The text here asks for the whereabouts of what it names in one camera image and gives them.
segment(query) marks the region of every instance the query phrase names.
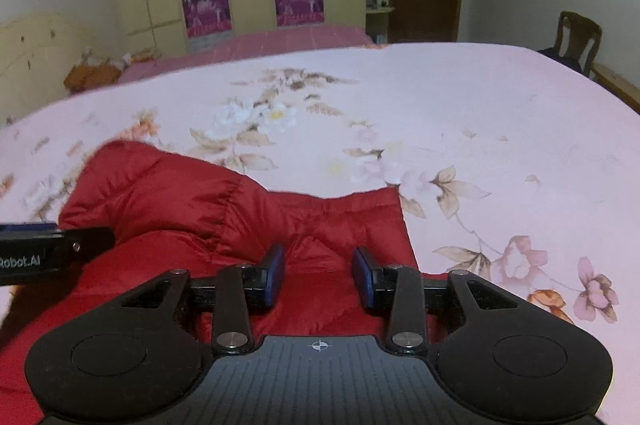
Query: pink bed sheet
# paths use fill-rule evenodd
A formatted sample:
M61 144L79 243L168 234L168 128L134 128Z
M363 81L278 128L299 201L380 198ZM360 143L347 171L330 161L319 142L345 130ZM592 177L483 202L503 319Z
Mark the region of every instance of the pink bed sheet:
M220 42L209 51L179 58L162 58L128 68L119 84L129 84L178 69L195 68L233 60L280 55L298 51L351 48L370 44L371 39L362 28L344 26L301 26L287 30L267 31L243 35Z

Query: crosshair marking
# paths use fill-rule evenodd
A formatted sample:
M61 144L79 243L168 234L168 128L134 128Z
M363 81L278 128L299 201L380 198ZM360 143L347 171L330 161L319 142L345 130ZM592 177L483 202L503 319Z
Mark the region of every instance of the crosshair marking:
M313 344L309 345L309 347L313 347L318 353L324 351L327 347L331 347L331 345L323 342L322 340L315 341Z

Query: wooden bed frame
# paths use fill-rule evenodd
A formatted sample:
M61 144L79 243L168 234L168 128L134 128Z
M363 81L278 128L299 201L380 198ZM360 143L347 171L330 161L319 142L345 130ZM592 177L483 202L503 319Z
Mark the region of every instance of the wooden bed frame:
M63 81L88 48L104 55L87 26L62 15L0 24L0 126L67 97Z

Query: wooden chair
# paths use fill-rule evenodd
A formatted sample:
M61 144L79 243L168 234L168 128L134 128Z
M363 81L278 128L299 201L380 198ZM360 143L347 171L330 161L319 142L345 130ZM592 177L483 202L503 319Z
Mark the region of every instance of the wooden chair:
M569 28L569 46L564 55L560 55L560 47L562 47L562 38L564 36L564 26ZM590 40L593 39L593 46L587 54L584 68L580 66L580 58L587 48ZM556 62L580 72L584 76L589 76L593 60L600 48L602 40L602 28L594 21L583 17L572 11L563 11L558 21L558 36L556 43L552 48L539 51L540 54L552 58Z

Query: red jacket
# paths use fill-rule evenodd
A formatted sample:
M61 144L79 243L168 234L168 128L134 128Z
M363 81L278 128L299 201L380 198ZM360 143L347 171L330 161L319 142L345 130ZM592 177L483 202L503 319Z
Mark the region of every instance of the red jacket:
M246 176L135 142L112 142L82 172L60 227L111 227L115 248L62 280L23 287L0 332L0 422L41 417L24 359L50 329L172 268L192 277L259 262L286 244L276 307L254 319L256 338L380 334L351 278L351 254L369 248L380 264L417 267L393 188L318 199L268 192Z

